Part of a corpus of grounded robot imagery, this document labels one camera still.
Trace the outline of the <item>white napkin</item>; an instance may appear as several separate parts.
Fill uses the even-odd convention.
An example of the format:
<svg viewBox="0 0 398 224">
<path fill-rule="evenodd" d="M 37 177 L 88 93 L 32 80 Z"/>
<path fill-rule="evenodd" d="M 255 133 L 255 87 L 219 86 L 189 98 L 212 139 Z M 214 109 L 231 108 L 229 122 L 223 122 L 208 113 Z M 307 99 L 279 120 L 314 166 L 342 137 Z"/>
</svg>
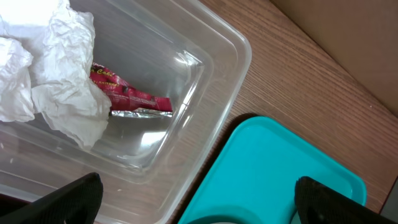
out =
<svg viewBox="0 0 398 224">
<path fill-rule="evenodd" d="M 29 66 L 33 56 L 15 39 L 1 38 L 1 121 L 35 118 Z"/>
<path fill-rule="evenodd" d="M 90 79 L 94 17 L 59 1 L 44 29 L 43 50 L 31 68 L 32 100 L 52 130 L 90 150 L 108 125 L 110 99 Z"/>
</svg>

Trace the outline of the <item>red snack wrapper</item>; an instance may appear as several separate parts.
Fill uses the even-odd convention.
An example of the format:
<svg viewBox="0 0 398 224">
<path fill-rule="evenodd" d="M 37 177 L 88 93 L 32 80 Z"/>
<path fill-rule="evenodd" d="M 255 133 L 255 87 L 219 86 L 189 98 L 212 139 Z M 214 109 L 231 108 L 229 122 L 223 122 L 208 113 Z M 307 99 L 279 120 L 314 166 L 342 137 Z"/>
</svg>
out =
<svg viewBox="0 0 398 224">
<path fill-rule="evenodd" d="M 153 96 L 137 90 L 100 64 L 92 64 L 90 78 L 110 99 L 110 116 L 125 118 L 171 118 L 173 116 L 169 98 Z"/>
</svg>

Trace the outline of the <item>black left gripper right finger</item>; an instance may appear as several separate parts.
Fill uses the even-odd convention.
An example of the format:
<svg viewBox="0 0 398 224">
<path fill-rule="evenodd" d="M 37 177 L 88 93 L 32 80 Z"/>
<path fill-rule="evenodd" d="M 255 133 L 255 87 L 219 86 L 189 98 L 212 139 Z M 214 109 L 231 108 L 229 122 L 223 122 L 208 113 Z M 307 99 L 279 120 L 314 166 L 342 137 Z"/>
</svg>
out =
<svg viewBox="0 0 398 224">
<path fill-rule="evenodd" d="M 294 202 L 301 224 L 396 224 L 307 176 L 296 181 Z"/>
</svg>

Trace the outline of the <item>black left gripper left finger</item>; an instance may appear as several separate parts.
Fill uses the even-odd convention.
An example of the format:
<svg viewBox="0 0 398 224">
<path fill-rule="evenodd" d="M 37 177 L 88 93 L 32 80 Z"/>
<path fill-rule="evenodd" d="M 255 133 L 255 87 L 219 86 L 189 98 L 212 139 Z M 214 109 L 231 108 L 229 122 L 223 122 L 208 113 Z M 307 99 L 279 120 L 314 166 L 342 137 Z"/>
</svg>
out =
<svg viewBox="0 0 398 224">
<path fill-rule="evenodd" d="M 95 172 L 31 203 L 1 195 L 1 224 L 93 224 L 102 198 Z"/>
</svg>

